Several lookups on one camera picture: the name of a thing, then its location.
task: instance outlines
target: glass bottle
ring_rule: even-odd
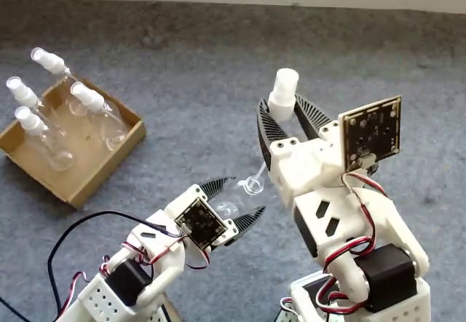
[[[63,145],[59,132],[46,125],[37,114],[28,107],[21,106],[15,111],[25,132],[25,142],[35,148],[51,169],[65,171],[74,163],[74,156]]]

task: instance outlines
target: wire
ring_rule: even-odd
[[[282,299],[280,299],[280,306],[282,308],[282,310],[284,311],[287,311],[289,313],[293,313],[297,318],[299,318],[299,314],[293,310],[292,308],[290,307],[286,307],[285,304],[293,304],[293,299],[291,299],[291,297],[284,297]]]
[[[60,294],[58,293],[58,288],[57,288],[57,283],[55,282],[55,276],[53,275],[53,268],[52,268],[52,261],[53,261],[53,258],[55,257],[55,254],[57,253],[57,250],[59,249],[59,247],[61,246],[61,243],[68,237],[68,235],[70,234],[71,231],[73,231],[76,227],[78,227],[80,224],[86,222],[87,220],[90,220],[92,218],[96,218],[98,216],[102,216],[102,215],[115,215],[115,216],[121,216],[123,218],[126,218],[126,219],[129,219],[129,220],[133,220],[133,221],[136,221],[140,224],[144,224],[146,225],[147,227],[151,227],[152,229],[155,229],[156,231],[159,231],[161,233],[163,233],[164,235],[167,235],[169,237],[175,237],[175,238],[180,238],[182,237],[183,235],[176,235],[176,234],[173,234],[173,233],[170,233],[166,230],[166,227],[165,226],[162,226],[162,225],[157,225],[157,224],[152,224],[151,222],[148,222],[147,220],[143,220],[143,219],[139,219],[138,217],[136,216],[133,216],[133,215],[130,215],[130,214],[126,214],[126,213],[123,213],[121,211],[99,211],[97,213],[94,213],[94,214],[90,214],[88,216],[85,216],[84,218],[81,218],[80,220],[74,222],[68,229],[66,229],[66,231],[60,236],[60,238],[58,239],[58,241],[56,242],[56,244],[53,246],[53,249],[52,251],[50,252],[50,255],[49,255],[49,259],[47,260],[47,271],[48,271],[48,274],[49,274],[49,279],[50,279],[50,285],[52,286],[52,290],[53,290],[53,296],[55,298],[55,304],[57,305],[57,316],[60,315],[60,311],[61,311],[61,307],[62,307],[62,304],[61,304],[61,300],[60,300]]]
[[[78,282],[78,279],[81,276],[86,282],[88,283],[90,282],[87,279],[86,273],[84,271],[78,271],[73,275],[73,279],[71,280],[71,285],[70,285],[70,291],[68,293],[68,297],[65,300],[65,303],[63,304],[63,307],[61,308],[60,316],[64,314],[64,312],[67,311],[67,309],[70,307],[71,301],[73,300],[73,297],[74,297],[74,292],[76,290],[76,283]]]
[[[331,276],[327,282],[323,284],[322,287],[320,287],[319,291],[316,294],[315,297],[315,302],[317,303],[317,306],[324,312],[324,313],[331,313],[334,315],[350,315],[356,310],[358,310],[360,307],[362,307],[366,302],[360,302],[358,304],[354,304],[352,306],[348,307],[333,307],[330,306],[329,304],[324,305],[321,301],[322,298],[325,296],[327,291],[336,283],[336,278]],[[341,292],[335,292],[335,294],[330,295],[330,297],[339,297],[337,299],[347,299],[347,296]]]
[[[323,265],[323,272],[326,272],[328,269],[328,265],[330,265],[333,261],[335,261],[341,255],[345,254],[348,251],[351,251],[354,247],[360,246],[363,243],[370,243],[371,240],[372,240],[371,237],[363,236],[363,237],[357,237],[345,243],[344,245],[336,249],[332,254],[330,254],[329,256],[325,258],[324,265]]]
[[[24,322],[31,322],[31,320],[28,320],[26,317],[24,317],[18,310],[16,310],[12,305],[8,304],[2,297],[0,297],[0,302],[5,305],[5,307],[10,310],[12,313],[14,313],[20,320]]]
[[[348,300],[348,297],[345,294],[340,293],[339,291],[331,291],[328,295],[328,304],[330,305],[333,300],[337,299]],[[325,319],[325,322],[330,321],[330,315],[331,313],[327,313],[327,318]]]
[[[369,210],[367,209],[366,205],[361,200],[359,194],[348,184],[348,181],[347,181],[348,176],[356,178],[356,179],[362,181],[364,184],[367,184],[367,185],[373,187],[374,189],[376,189],[377,191],[382,193],[385,197],[388,198],[388,196],[387,196],[387,193],[385,192],[384,188],[382,187],[382,185],[379,184],[378,182],[374,181],[373,179],[369,178],[368,176],[363,176],[363,175],[360,175],[358,173],[345,173],[345,174],[343,174],[341,176],[341,182],[348,189],[348,192],[350,194],[354,194],[356,196],[356,198],[359,200],[361,210],[363,211],[364,215],[368,219],[369,224],[371,225],[371,228],[372,228],[371,242],[369,242],[369,244],[363,250],[361,250],[361,251],[351,251],[351,254],[354,254],[354,255],[366,255],[366,254],[370,253],[371,251],[373,251],[374,248],[375,248],[375,245],[376,245],[376,225],[375,225],[374,219],[372,218],[372,215],[369,213]]]
[[[205,265],[203,266],[191,266],[190,264],[186,264],[187,267],[189,267],[191,270],[203,270],[203,269],[207,269],[210,265],[210,258],[209,258],[209,255],[203,250],[201,249],[196,243],[195,243],[195,246],[197,247],[197,249],[199,249],[199,251],[201,252],[202,254],[202,257],[204,258],[205,260]]]
[[[362,181],[364,184],[369,185],[370,187],[373,187],[374,189],[376,189],[377,191],[379,191],[385,197],[388,198],[387,193],[385,192],[384,188],[377,181],[369,178],[368,176],[364,176],[364,175],[353,173],[353,172],[345,173],[341,176],[341,182],[343,182],[343,185],[345,185],[345,187],[348,189],[350,193],[354,193],[354,190],[352,190],[352,187],[348,184],[348,181],[346,180],[347,176],[351,176],[353,178],[356,178],[359,181]]]

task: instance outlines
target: cardboard box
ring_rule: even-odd
[[[74,117],[64,104],[63,98],[69,91],[69,83],[61,82],[49,88],[43,97],[56,109],[60,122],[68,131],[68,149],[74,154],[73,166],[66,171],[52,170],[47,162],[38,157],[37,151],[23,144],[24,131],[15,120],[0,135],[2,149],[16,165],[63,202],[81,208],[84,202],[117,169],[121,161],[135,145],[144,138],[146,129],[141,118],[116,98],[111,97],[93,83],[82,80],[89,88],[114,102],[128,124],[130,132],[115,151],[109,151],[92,133],[92,125],[86,117]]]

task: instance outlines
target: robotic arm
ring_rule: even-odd
[[[218,246],[229,246],[260,218],[265,207],[222,220],[209,202],[230,178],[194,184],[147,218],[165,233],[144,224],[136,226],[123,247],[100,267],[77,300],[64,309],[58,321],[120,322],[170,321],[165,289],[183,272],[186,257],[205,260]],[[143,266],[152,267],[150,277]]]
[[[280,78],[280,71],[274,92],[279,91],[285,103],[280,105],[274,92],[268,103],[259,103],[259,143],[269,177],[285,207],[292,209],[312,258],[325,269],[319,287],[328,283],[313,296],[303,286],[292,285],[300,319],[318,321],[320,308],[336,318],[344,315],[346,322],[430,321],[429,288],[421,279],[429,269],[427,254],[382,187],[368,177],[379,160],[400,151],[401,97],[331,120],[311,101],[294,95],[297,79]],[[278,124],[292,113],[307,141],[288,136]],[[365,184],[380,192],[364,189]],[[377,248],[376,240],[384,245]],[[356,251],[357,243],[367,246]],[[321,300],[329,301],[329,292],[323,292],[332,286],[337,302],[330,309]]]

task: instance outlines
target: white spray nozzle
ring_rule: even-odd
[[[270,114],[277,122],[291,118],[296,102],[295,93],[299,74],[291,68],[281,68],[275,77],[274,89],[269,96]]]
[[[71,94],[78,98],[90,111],[97,112],[102,109],[105,102],[103,96],[97,91],[88,88],[81,82],[75,82],[71,86]]]
[[[31,51],[31,58],[53,74],[66,71],[65,61],[60,56],[45,51],[41,47],[35,47]]]
[[[29,135],[38,135],[44,131],[44,122],[32,113],[28,107],[22,106],[16,109],[15,117],[20,121],[21,126]]]
[[[21,106],[32,107],[35,106],[39,100],[34,91],[24,84],[22,79],[18,76],[10,77],[7,80],[7,87]]]

